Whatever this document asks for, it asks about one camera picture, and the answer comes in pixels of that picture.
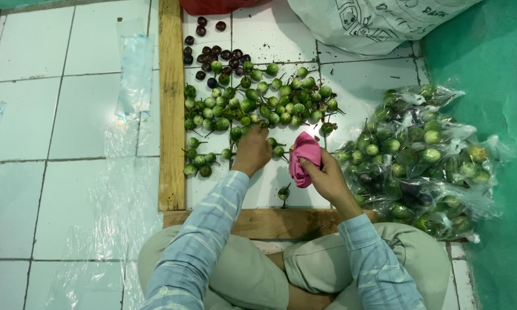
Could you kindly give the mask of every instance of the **pink cloth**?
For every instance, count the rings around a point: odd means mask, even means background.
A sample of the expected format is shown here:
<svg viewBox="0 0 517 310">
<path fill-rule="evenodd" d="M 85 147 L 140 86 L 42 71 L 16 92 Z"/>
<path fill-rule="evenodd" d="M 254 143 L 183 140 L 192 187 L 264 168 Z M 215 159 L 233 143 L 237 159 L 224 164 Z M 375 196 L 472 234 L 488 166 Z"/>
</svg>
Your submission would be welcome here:
<svg viewBox="0 0 517 310">
<path fill-rule="evenodd" d="M 320 144 L 304 131 L 296 138 L 293 150 L 289 151 L 289 174 L 295 180 L 297 187 L 307 188 L 312 184 L 312 180 L 300 165 L 299 157 L 310 160 L 318 168 L 322 162 Z"/>
</svg>

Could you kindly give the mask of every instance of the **shirt cuff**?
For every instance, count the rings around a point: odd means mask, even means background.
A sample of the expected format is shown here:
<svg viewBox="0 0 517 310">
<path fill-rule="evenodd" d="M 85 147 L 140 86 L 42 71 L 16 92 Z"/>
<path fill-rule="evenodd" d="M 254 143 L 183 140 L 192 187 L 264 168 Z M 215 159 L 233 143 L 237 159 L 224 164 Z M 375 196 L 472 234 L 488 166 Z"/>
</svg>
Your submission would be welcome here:
<svg viewBox="0 0 517 310">
<path fill-rule="evenodd" d="M 337 229 L 350 251 L 368 247 L 381 240 L 372 222 L 365 214 L 342 222 Z"/>
<path fill-rule="evenodd" d="M 249 177 L 241 171 L 231 170 L 218 185 L 235 190 L 235 193 L 243 200 L 249 187 Z"/>
</svg>

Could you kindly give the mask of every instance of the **person's left hand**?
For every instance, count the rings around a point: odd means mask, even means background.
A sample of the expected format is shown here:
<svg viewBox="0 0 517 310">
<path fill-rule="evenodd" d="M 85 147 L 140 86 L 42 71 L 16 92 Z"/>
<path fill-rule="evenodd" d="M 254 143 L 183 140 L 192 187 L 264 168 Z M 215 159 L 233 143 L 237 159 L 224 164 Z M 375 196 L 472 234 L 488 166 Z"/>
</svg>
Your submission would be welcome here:
<svg viewBox="0 0 517 310">
<path fill-rule="evenodd" d="M 255 125 L 239 140 L 232 170 L 241 171 L 251 178 L 272 159 L 272 146 L 266 141 L 268 129 Z"/>
</svg>

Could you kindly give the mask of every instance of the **red bag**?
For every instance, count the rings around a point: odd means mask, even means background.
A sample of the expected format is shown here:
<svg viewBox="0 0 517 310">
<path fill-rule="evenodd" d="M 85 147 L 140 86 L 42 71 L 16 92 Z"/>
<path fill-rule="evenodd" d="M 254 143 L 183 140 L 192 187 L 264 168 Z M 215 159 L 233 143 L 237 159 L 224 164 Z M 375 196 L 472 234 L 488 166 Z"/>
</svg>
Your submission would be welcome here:
<svg viewBox="0 0 517 310">
<path fill-rule="evenodd" d="M 180 0 L 189 15 L 227 14 L 253 5 L 258 0 Z"/>
</svg>

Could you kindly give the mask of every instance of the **white tile floor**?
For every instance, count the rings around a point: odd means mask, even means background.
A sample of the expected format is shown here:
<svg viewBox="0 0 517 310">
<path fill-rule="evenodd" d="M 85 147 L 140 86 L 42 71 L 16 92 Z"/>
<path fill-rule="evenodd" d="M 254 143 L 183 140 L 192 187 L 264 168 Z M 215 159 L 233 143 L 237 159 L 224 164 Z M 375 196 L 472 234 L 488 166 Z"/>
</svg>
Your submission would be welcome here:
<svg viewBox="0 0 517 310">
<path fill-rule="evenodd" d="M 77 261 L 94 258 L 88 253 L 71 251 L 71 256 L 66 257 L 65 246 L 73 231 L 94 228 L 95 209 L 88 191 L 100 173 L 110 168 L 104 159 L 102 133 L 113 119 L 119 91 L 118 17 L 125 22 L 135 20 L 133 27 L 141 29 L 149 24 L 157 69 L 157 0 L 78 5 L 0 18 L 0 100 L 7 102 L 0 125 L 1 309 L 45 309 L 50 286 L 61 276 L 56 272 L 68 264 L 57 260 L 72 259 L 73 266 L 84 270 L 102 268 L 94 262 Z M 225 49 L 241 49 L 256 63 L 289 62 L 280 64 L 278 76 L 285 72 L 284 79 L 300 66 L 319 69 L 311 76 L 338 93 L 339 107 L 347 113 L 331 119 L 339 125 L 339 130 L 325 141 L 331 151 L 348 139 L 351 125 L 367 116 L 383 90 L 428 81 L 424 60 L 418 57 L 418 44 L 402 44 L 384 57 L 346 53 L 317 42 L 284 0 L 208 19 L 207 36 L 196 37 L 195 53 L 202 46 L 217 44 Z M 225 21 L 232 31 L 216 31 L 217 20 Z M 195 21 L 196 17 L 184 15 L 185 35 L 193 34 Z M 210 90 L 205 83 L 195 81 L 197 68 L 186 69 L 186 81 L 197 86 L 198 97 L 205 98 Z M 152 177 L 145 179 L 145 187 L 153 193 L 147 203 L 154 208 L 160 134 L 158 71 L 153 72 L 152 80 L 150 117 L 141 123 L 136 151 L 144 158 L 138 159 L 136 166 L 151 167 Z M 271 134 L 290 145 L 302 130 L 317 135 L 318 128 L 284 127 Z M 227 132 L 215 133 L 207 142 L 200 146 L 200 152 L 219 153 L 230 144 Z M 188 180 L 188 208 L 201 200 L 229 169 L 228 162 L 218 161 L 221 165 L 214 168 L 210 179 Z M 289 182 L 287 165 L 282 160 L 272 161 L 253 178 L 244 208 L 280 207 L 276 192 Z M 295 208 L 329 208 L 313 187 L 294 192 L 288 204 Z M 160 226 L 153 216 L 149 217 L 150 231 Z M 276 249 L 285 246 L 283 242 L 275 245 Z M 464 252 L 459 244 L 447 246 L 454 269 L 444 310 L 474 309 Z M 133 301 L 137 297 L 127 302 L 127 295 L 134 291 L 125 286 L 123 297 L 123 288 L 117 282 L 124 258 L 136 258 L 137 250 L 130 244 L 127 247 L 128 256 L 124 249 L 111 254 L 117 263 L 108 266 L 112 278 L 104 281 L 109 281 L 109 289 L 85 294 L 80 309 L 96 309 L 96 305 L 100 309 L 135 309 L 137 303 Z M 132 267 L 129 262 L 126 274 L 134 279 L 130 276 L 134 274 Z"/>
</svg>

